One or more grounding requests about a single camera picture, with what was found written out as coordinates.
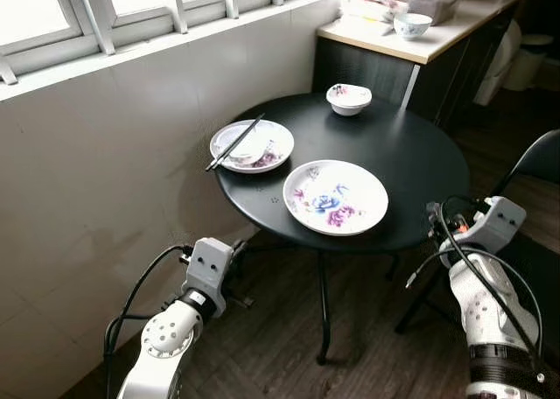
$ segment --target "chopsticks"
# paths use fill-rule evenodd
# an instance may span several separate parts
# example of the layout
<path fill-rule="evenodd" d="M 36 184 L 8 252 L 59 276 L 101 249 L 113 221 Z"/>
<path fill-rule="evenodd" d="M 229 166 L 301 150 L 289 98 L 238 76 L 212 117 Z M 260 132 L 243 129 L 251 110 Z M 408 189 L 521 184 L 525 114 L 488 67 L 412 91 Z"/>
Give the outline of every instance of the chopsticks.
<path fill-rule="evenodd" d="M 253 123 L 251 123 L 230 145 L 227 146 L 227 148 L 224 151 L 220 153 L 218 157 L 212 160 L 212 163 L 210 163 L 206 167 L 206 169 L 204 169 L 204 171 L 208 172 L 209 170 L 215 170 L 216 167 L 221 165 L 221 163 L 228 157 L 229 153 L 233 151 L 237 145 L 239 145 L 239 143 L 243 140 L 243 138 L 249 134 L 249 132 L 259 123 L 261 119 L 263 119 L 263 117 L 264 117 L 264 113 L 261 113 L 253 121 Z"/>

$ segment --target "window sill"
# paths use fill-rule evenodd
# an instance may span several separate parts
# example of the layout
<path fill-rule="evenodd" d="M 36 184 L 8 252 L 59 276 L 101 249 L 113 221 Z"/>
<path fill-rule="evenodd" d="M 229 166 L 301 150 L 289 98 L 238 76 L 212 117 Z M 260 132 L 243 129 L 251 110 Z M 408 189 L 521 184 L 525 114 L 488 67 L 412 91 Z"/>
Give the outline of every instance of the window sill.
<path fill-rule="evenodd" d="M 9 86 L 0 83 L 0 102 L 30 93 L 40 88 L 51 86 L 57 82 L 70 80 L 85 74 L 91 74 L 103 68 L 142 58 L 151 53 L 164 51 L 175 46 L 188 44 L 189 42 L 232 30 L 237 27 L 243 27 L 255 21 L 273 17 L 286 11 L 291 11 L 319 1 L 323 0 L 289 0 L 281 6 L 269 5 L 258 10 L 246 12 L 237 19 L 223 18 L 211 23 L 194 26 L 190 28 L 186 34 L 173 33 L 132 45 L 122 46 L 111 56 L 96 53 L 85 58 L 51 66 L 34 73 L 20 75 L 18 77 L 18 83 L 15 85 Z"/>

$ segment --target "plate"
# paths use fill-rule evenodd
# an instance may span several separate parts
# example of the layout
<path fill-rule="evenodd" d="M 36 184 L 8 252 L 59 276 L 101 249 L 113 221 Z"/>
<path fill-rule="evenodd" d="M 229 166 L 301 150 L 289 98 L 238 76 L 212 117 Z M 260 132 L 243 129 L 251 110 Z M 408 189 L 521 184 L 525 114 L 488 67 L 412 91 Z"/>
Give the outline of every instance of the plate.
<path fill-rule="evenodd" d="M 356 164 L 300 165 L 283 184 L 283 201 L 304 226 L 325 235 L 357 235 L 382 220 L 389 197 L 382 182 Z"/>
<path fill-rule="evenodd" d="M 232 123 L 220 129 L 210 140 L 210 152 L 214 158 L 218 157 L 226 147 L 236 139 L 251 123 L 252 119 Z M 260 121 L 249 135 L 245 136 L 241 144 L 253 145 L 247 141 L 251 137 L 265 140 L 264 153 L 255 161 L 246 164 L 244 160 L 228 157 L 222 166 L 228 170 L 246 174 L 268 172 L 276 169 L 288 159 L 294 149 L 294 137 L 289 130 L 279 123 Z"/>

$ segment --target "countertop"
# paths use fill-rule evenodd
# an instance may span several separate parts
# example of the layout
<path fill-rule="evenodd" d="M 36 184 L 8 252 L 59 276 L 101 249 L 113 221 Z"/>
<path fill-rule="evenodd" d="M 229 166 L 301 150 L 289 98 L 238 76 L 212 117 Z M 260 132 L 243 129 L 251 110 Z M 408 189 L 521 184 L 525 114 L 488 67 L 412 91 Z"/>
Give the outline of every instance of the countertop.
<path fill-rule="evenodd" d="M 427 64 L 519 0 L 463 0 L 455 17 L 430 27 L 415 40 L 404 40 L 392 31 L 386 36 L 371 32 L 367 21 L 336 20 L 318 29 L 322 38 L 336 40 L 378 53 Z"/>

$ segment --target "chair leg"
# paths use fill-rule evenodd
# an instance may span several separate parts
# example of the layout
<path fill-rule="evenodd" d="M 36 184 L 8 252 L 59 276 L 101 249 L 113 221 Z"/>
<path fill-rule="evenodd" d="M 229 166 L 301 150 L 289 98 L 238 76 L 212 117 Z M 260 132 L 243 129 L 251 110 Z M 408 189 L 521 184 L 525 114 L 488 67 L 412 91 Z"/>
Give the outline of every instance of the chair leg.
<path fill-rule="evenodd" d="M 418 294 L 418 297 L 414 299 L 409 309 L 406 311 L 406 313 L 404 313 L 404 316 L 402 316 L 401 321 L 396 325 L 395 332 L 399 334 L 404 333 L 404 331 L 406 330 L 406 326 L 417 314 L 418 309 L 420 308 L 422 303 L 426 302 L 431 291 L 434 289 L 434 287 L 438 283 L 439 278 L 441 278 L 443 274 L 444 267 L 438 266 L 437 270 L 432 274 L 430 281 L 428 281 L 428 283 L 423 287 L 422 291 L 420 291 L 420 294 Z"/>
<path fill-rule="evenodd" d="M 391 261 L 391 267 L 388 269 L 388 272 L 385 274 L 385 279 L 388 281 L 393 281 L 393 278 L 395 277 L 396 269 L 398 268 L 399 263 L 401 263 L 401 257 L 397 253 L 391 254 L 391 257 L 393 258 L 393 260 Z"/>
<path fill-rule="evenodd" d="M 331 313 L 329 312 L 329 297 L 326 281 L 326 270 L 325 270 L 325 255 L 323 252 L 319 251 L 317 255 L 317 265 L 318 265 L 318 286 L 321 294 L 321 311 L 322 311 L 322 323 L 323 323 L 323 342 L 321 344 L 321 350 L 317 356 L 317 363 L 320 366 L 324 366 L 326 363 L 326 353 L 328 352 L 329 346 L 331 345 Z"/>

